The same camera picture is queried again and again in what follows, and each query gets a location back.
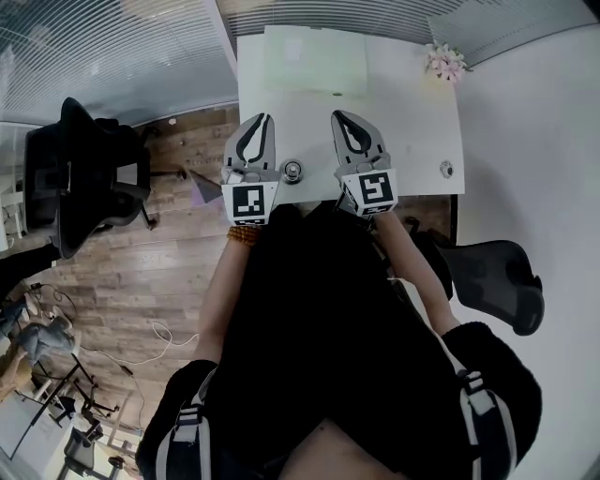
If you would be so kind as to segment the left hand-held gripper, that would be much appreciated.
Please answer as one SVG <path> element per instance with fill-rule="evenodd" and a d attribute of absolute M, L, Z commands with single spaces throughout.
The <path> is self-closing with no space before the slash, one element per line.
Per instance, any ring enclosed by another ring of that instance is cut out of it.
<path fill-rule="evenodd" d="M 245 155 L 252 139 L 260 134 L 256 156 Z M 261 227 L 268 224 L 280 183 L 276 165 L 275 122 L 259 113 L 242 123 L 226 141 L 221 190 L 228 220 L 233 226 Z M 234 168 L 235 165 L 260 167 Z"/>

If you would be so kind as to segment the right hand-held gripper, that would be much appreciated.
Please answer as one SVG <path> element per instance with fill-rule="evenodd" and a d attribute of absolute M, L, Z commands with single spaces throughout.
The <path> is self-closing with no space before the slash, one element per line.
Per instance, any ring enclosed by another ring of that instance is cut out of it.
<path fill-rule="evenodd" d="M 335 110 L 331 115 L 334 146 L 340 166 L 338 207 L 360 218 L 393 210 L 398 204 L 397 172 L 381 132 L 363 117 Z"/>

